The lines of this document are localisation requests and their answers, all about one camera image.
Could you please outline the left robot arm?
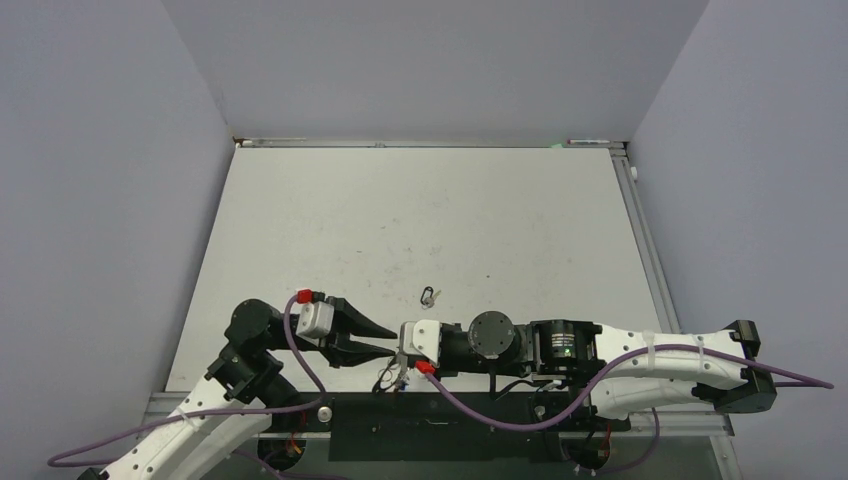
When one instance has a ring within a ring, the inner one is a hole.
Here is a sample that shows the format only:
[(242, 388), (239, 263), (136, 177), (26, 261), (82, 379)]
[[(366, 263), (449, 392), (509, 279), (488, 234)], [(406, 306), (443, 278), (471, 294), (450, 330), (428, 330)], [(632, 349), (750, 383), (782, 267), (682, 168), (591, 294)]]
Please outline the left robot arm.
[(84, 447), (89, 452), (140, 435), (127, 453), (92, 461), (83, 479), (197, 479), (267, 428), (284, 430), (324, 408), (328, 391), (305, 360), (319, 352), (333, 368), (389, 358), (368, 339), (397, 339), (340, 297), (300, 290), (283, 309), (259, 299), (237, 305), (226, 344), (165, 418)]

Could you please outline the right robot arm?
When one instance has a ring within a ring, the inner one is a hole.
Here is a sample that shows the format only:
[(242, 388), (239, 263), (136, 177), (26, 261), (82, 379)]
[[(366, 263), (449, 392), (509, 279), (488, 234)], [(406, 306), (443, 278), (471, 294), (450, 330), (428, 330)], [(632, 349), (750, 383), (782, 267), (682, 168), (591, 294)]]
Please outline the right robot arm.
[(503, 375), (576, 390), (564, 404), (579, 428), (676, 404), (760, 413), (777, 397), (772, 374), (754, 364), (761, 342), (750, 321), (686, 335), (565, 319), (515, 324), (487, 311), (467, 329), (441, 323), (413, 343), (424, 349), (417, 368), (436, 376)]

